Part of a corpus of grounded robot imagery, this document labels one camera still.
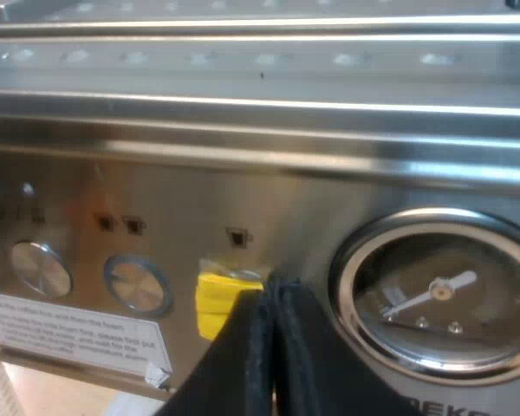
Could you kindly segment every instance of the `chrome gauge bezel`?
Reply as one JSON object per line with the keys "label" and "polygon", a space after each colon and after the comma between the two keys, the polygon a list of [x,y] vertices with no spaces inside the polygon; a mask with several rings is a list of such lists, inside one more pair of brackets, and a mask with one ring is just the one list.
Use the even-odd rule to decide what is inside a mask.
{"label": "chrome gauge bezel", "polygon": [[477,239],[498,247],[520,263],[520,229],[506,221],[475,211],[454,208],[420,208],[379,219],[353,233],[332,264],[329,279],[334,312],[346,334],[378,361],[413,377],[446,384],[485,384],[520,376],[520,353],[500,361],[473,365],[442,365],[417,360],[414,354],[392,349],[372,334],[361,321],[352,297],[354,279],[363,261],[382,245],[398,238],[426,233],[445,233]]}

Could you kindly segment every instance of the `stainless steel panel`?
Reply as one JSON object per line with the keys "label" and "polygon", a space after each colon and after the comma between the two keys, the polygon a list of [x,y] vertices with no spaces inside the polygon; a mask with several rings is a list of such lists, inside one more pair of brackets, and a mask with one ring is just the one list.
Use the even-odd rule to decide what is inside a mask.
{"label": "stainless steel panel", "polygon": [[50,13],[51,11],[67,7],[73,1],[70,0],[0,0],[0,23],[22,22],[27,19],[35,19]]}

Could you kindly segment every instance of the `pressure gauge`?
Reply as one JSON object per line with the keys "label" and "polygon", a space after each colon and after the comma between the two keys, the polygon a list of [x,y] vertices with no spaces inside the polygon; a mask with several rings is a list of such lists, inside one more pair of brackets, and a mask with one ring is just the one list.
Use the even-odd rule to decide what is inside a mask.
{"label": "pressure gauge", "polygon": [[353,235],[335,308],[377,358],[481,378],[520,366],[520,230],[471,211],[402,212]]}

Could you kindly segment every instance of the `white instruction label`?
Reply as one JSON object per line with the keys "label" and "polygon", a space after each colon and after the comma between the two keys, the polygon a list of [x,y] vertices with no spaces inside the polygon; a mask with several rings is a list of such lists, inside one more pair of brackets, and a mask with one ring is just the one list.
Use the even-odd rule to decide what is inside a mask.
{"label": "white instruction label", "polygon": [[172,372],[157,322],[0,295],[0,345],[135,375]]}

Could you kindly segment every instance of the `yellow tag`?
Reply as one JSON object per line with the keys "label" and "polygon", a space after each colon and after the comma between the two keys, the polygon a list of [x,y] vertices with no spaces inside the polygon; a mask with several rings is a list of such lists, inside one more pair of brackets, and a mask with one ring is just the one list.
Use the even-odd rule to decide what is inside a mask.
{"label": "yellow tag", "polygon": [[208,272],[198,275],[195,300],[200,336],[216,338],[241,290],[263,290],[263,285]]}

